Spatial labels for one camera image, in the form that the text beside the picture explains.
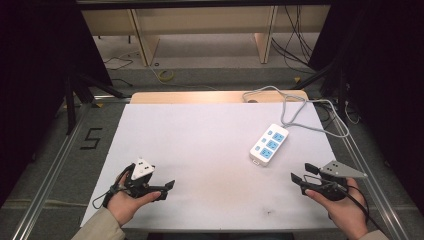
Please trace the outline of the aluminium floor rail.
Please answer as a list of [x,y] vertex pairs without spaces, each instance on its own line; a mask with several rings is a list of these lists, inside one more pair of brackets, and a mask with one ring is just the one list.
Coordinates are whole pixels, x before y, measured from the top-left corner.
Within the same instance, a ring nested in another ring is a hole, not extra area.
[[70,131],[66,112],[56,113],[47,137],[33,154],[12,196],[5,203],[7,209],[22,212],[11,240],[29,238],[90,109],[90,104],[79,104],[75,108],[76,123]]
[[386,196],[377,175],[366,162],[353,136],[344,138],[330,136],[329,142],[337,161],[367,174],[365,179],[358,179],[357,182],[369,204],[370,216],[373,219],[369,221],[369,225],[374,227],[378,224],[391,240],[410,240],[394,205]]

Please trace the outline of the white power strip blue sockets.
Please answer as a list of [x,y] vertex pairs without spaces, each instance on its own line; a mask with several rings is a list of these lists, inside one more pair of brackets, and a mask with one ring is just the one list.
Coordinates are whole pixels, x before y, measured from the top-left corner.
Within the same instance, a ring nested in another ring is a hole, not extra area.
[[287,129],[271,124],[250,149],[250,159],[256,165],[267,166],[288,136]]

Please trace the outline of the white table cover sheet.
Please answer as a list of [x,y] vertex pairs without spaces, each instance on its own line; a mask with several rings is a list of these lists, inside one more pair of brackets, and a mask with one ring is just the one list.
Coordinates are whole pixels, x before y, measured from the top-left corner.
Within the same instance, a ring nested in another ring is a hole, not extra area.
[[[249,151],[271,124],[289,136],[267,166]],[[150,180],[172,180],[164,201],[142,207],[129,227],[169,232],[325,229],[326,210],[302,195],[291,174],[335,156],[313,105],[301,103],[129,104],[125,107],[85,215],[115,177],[139,158]]]

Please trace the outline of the black metal stand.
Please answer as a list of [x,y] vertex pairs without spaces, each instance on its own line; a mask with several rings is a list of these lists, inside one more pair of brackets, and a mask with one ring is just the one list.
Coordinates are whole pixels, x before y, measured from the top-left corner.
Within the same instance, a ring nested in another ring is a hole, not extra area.
[[339,113],[344,115],[345,100],[346,100],[346,77],[343,69],[338,63],[330,63],[328,66],[312,74],[306,80],[296,83],[292,90],[300,90],[309,86],[310,84],[324,79],[321,85],[320,93],[324,97],[332,95],[337,92],[337,106]]
[[89,89],[90,86],[94,86],[118,99],[130,98],[130,95],[119,92],[113,87],[80,72],[70,74],[64,80],[64,86],[68,118],[67,135],[73,131],[77,123],[74,96],[77,96],[84,104],[92,103],[94,101],[94,95]]

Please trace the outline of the person's right hand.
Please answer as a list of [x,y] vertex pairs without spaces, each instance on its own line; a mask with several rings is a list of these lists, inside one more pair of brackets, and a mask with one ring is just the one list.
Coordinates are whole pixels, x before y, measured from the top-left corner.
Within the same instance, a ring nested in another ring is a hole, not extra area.
[[348,197],[330,201],[313,190],[306,190],[306,195],[327,210],[334,224],[349,240],[359,240],[368,233],[365,214]]

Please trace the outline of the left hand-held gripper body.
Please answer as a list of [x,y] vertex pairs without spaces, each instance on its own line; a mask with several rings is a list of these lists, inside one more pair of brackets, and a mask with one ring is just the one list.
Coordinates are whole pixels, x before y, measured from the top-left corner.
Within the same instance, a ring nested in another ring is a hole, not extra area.
[[128,195],[139,198],[150,192],[159,191],[158,186],[149,185],[154,170],[155,167],[143,158],[139,158],[137,162],[133,163],[124,182]]

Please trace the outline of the black curtain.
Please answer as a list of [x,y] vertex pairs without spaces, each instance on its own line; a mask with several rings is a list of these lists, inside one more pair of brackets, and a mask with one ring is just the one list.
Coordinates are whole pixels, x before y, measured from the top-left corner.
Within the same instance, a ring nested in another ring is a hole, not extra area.
[[76,0],[0,0],[0,207],[78,73],[112,84]]
[[322,69],[343,40],[343,72],[385,160],[424,215],[424,0],[330,0],[310,65]]

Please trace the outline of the light wooden bench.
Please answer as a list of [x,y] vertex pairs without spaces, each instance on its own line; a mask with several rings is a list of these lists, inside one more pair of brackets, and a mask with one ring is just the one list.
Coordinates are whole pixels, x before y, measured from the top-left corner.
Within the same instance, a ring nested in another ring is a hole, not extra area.
[[274,33],[290,32],[296,18],[303,32],[319,33],[329,10],[327,5],[301,5],[84,10],[82,14],[94,36],[135,37],[143,64],[148,66],[160,37],[173,34],[252,33],[259,61],[265,64]]

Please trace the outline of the person's left hand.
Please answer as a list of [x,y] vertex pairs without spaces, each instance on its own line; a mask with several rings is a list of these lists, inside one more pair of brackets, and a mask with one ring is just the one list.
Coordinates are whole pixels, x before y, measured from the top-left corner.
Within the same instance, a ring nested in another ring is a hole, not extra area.
[[128,223],[135,213],[144,205],[153,202],[161,195],[160,192],[148,193],[140,198],[132,198],[124,191],[116,193],[107,204],[107,209],[117,220],[120,227]]

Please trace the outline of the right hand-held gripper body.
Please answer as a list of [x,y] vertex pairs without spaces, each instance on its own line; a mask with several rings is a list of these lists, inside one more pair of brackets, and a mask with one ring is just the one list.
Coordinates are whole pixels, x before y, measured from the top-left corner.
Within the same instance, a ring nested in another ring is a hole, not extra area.
[[323,167],[318,167],[320,173],[319,184],[306,181],[306,176],[302,178],[300,189],[302,194],[306,194],[306,190],[310,189],[323,195],[331,201],[339,201],[345,198],[348,193],[348,178],[367,178],[368,175],[360,172],[346,164],[336,160],[330,161]]

